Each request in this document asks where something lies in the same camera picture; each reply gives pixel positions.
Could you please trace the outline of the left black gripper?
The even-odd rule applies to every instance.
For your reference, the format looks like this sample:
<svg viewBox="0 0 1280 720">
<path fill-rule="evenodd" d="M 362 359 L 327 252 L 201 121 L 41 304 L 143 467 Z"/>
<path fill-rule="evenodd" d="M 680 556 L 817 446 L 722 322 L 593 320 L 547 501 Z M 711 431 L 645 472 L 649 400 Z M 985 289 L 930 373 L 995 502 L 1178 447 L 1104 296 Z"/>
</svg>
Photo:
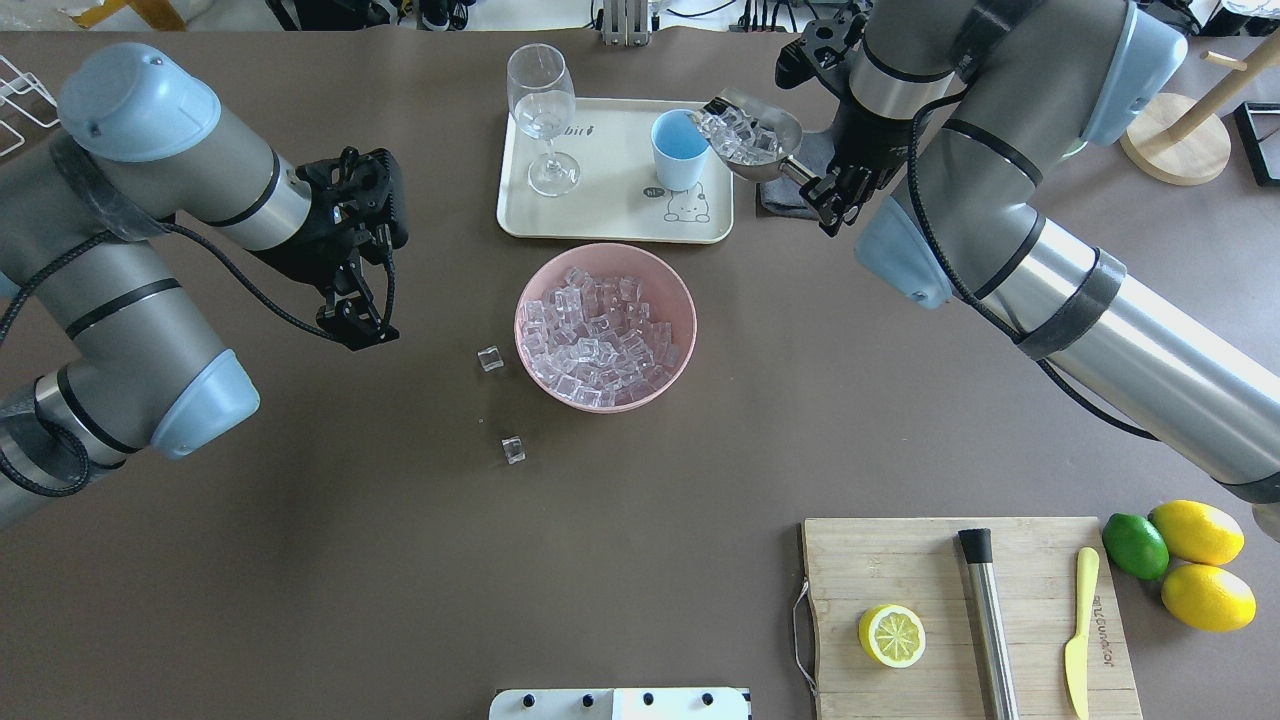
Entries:
<svg viewBox="0 0 1280 720">
<path fill-rule="evenodd" d="M 387 261 L 410 238 L 399 163 L 387 149 L 361 154 L 348 146 L 338 158 L 298 167 L 294 176 L 310 190 L 301 227 L 283 243 L 252 255 L 323 293 L 316 323 L 337 343 L 360 351 L 397 341 L 401 333 L 390 323 L 396 264 Z M 387 292 L 380 311 L 364 266 L 348 268 L 357 255 L 384 268 Z"/>
</svg>

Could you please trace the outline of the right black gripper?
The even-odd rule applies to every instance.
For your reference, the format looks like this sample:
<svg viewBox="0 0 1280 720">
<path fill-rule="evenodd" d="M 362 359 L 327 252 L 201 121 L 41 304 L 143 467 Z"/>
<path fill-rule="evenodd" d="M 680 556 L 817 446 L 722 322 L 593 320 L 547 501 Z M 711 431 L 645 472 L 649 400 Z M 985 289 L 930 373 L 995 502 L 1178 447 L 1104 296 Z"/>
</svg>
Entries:
<svg viewBox="0 0 1280 720">
<path fill-rule="evenodd" d="M 876 191 L 884 190 L 906 161 L 915 113 L 941 96 L 941 74 L 892 68 L 864 38 L 870 3 L 847 3 L 827 19 L 814 19 L 787 44 L 774 64 L 774 82 L 795 88 L 818 79 L 838 101 L 828 129 L 805 140 L 815 158 L 800 187 L 822 229 L 835 237 L 851 225 Z"/>
</svg>

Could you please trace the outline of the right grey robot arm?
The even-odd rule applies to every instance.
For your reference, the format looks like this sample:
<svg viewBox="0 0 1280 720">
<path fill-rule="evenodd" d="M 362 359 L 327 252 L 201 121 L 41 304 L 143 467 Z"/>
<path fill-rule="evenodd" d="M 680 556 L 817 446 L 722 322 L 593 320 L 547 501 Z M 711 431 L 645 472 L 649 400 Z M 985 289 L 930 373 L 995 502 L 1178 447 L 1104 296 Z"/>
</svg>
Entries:
<svg viewBox="0 0 1280 720">
<path fill-rule="evenodd" d="M 858 241 L 864 266 L 922 306 L 965 301 L 1091 413 L 1276 512 L 1277 377 L 1034 205 L 1185 53 L 1133 1 L 873 1 L 812 22 L 774 82 L 814 79 L 838 104 L 801 184 L 824 232 L 892 190 Z"/>
</svg>

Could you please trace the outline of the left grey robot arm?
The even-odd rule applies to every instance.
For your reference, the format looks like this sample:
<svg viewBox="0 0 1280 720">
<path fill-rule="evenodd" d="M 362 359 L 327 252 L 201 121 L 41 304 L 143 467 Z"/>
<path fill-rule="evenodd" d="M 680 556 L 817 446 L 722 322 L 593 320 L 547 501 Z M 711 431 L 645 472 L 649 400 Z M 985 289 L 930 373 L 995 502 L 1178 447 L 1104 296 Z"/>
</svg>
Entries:
<svg viewBox="0 0 1280 720">
<path fill-rule="evenodd" d="M 408 240 L 385 149 L 291 165 L 201 79 L 145 44 L 92 54 L 65 82 L 59 128 L 3 167 L 9 331 L 40 301 L 79 357 L 3 400 L 3 525 L 88 488 L 143 448 L 180 459 L 257 411 L 236 352 L 152 240 L 187 213 L 323 305 L 310 334 L 361 350 L 398 337 L 366 264 L 393 275 Z"/>
</svg>

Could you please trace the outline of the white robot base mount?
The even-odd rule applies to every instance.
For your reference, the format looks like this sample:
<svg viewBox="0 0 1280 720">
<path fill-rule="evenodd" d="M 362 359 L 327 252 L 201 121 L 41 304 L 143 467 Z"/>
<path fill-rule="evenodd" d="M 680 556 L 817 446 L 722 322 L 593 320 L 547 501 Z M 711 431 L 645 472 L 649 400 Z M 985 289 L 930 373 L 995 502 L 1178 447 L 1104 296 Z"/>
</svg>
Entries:
<svg viewBox="0 0 1280 720">
<path fill-rule="evenodd" d="M 750 692 L 735 687 L 507 689 L 489 719 L 751 719 Z"/>
</svg>

